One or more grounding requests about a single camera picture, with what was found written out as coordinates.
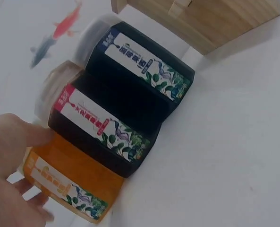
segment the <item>white lid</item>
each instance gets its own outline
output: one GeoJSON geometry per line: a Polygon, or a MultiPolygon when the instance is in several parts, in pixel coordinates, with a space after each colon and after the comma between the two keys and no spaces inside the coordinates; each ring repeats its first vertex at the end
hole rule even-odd
{"type": "Polygon", "coordinates": [[[82,32],[72,61],[85,68],[98,42],[112,26],[121,21],[113,14],[107,14],[92,21],[82,32]]]}
{"type": "Polygon", "coordinates": [[[35,102],[35,115],[43,124],[48,124],[51,108],[65,85],[75,80],[82,71],[81,67],[71,61],[66,61],[51,71],[35,102]]]}

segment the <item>hand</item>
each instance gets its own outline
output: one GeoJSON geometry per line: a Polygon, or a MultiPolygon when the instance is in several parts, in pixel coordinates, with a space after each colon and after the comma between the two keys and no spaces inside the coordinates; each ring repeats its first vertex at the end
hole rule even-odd
{"type": "Polygon", "coordinates": [[[23,160],[25,149],[40,146],[52,139],[52,132],[22,121],[13,114],[0,116],[0,226],[44,227],[53,221],[53,215],[43,209],[48,197],[39,193],[29,201],[22,195],[32,188],[23,179],[14,184],[7,178],[16,172],[23,160]]]}

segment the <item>gray fish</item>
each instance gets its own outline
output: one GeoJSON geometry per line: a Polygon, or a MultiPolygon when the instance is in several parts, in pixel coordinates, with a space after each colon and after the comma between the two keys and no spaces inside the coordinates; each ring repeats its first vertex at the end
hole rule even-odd
{"type": "Polygon", "coordinates": [[[39,47],[31,47],[31,52],[34,54],[30,68],[34,68],[41,62],[43,58],[49,58],[51,55],[48,50],[51,46],[55,45],[57,40],[53,39],[52,36],[44,37],[39,47]]]}

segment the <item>blue label stripe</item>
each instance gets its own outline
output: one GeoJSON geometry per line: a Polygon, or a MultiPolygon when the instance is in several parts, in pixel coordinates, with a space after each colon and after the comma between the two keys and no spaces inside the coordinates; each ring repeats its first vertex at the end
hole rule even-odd
{"type": "Polygon", "coordinates": [[[112,28],[99,42],[98,48],[105,53],[105,51],[111,46],[115,45],[117,48],[120,48],[120,46],[114,44],[115,38],[120,34],[120,32],[117,29],[112,28]]]}

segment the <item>red fish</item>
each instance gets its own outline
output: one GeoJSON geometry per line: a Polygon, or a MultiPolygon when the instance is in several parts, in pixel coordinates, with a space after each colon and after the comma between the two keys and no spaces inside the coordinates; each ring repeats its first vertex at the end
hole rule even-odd
{"type": "Polygon", "coordinates": [[[53,39],[59,39],[61,36],[67,34],[68,36],[73,36],[74,31],[70,31],[70,28],[73,26],[73,24],[79,19],[80,17],[80,9],[82,7],[82,1],[77,2],[77,7],[72,11],[68,16],[62,20],[60,23],[54,23],[55,26],[57,26],[54,34],[53,34],[53,39]]]}

